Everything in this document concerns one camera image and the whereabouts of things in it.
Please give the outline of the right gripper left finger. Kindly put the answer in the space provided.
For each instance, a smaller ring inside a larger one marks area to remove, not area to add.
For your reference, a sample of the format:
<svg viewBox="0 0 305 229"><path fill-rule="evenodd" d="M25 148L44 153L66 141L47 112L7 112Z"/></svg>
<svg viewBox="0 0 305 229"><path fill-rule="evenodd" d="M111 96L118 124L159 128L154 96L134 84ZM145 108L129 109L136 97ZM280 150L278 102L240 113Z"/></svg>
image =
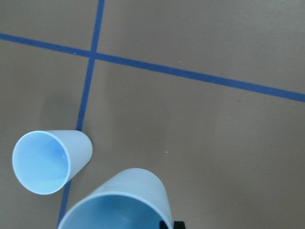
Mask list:
<svg viewBox="0 0 305 229"><path fill-rule="evenodd" d="M159 229L168 229L166 223L164 221L160 221L159 223Z"/></svg>

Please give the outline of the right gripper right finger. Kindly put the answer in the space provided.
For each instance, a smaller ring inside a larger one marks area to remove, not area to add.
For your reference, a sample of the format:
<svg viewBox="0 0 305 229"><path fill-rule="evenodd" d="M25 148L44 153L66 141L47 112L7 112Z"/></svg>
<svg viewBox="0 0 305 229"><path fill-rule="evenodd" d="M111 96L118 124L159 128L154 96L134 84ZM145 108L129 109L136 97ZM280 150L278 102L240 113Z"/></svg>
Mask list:
<svg viewBox="0 0 305 229"><path fill-rule="evenodd" d="M184 221L175 221L173 228L174 229L185 229L185 222Z"/></svg>

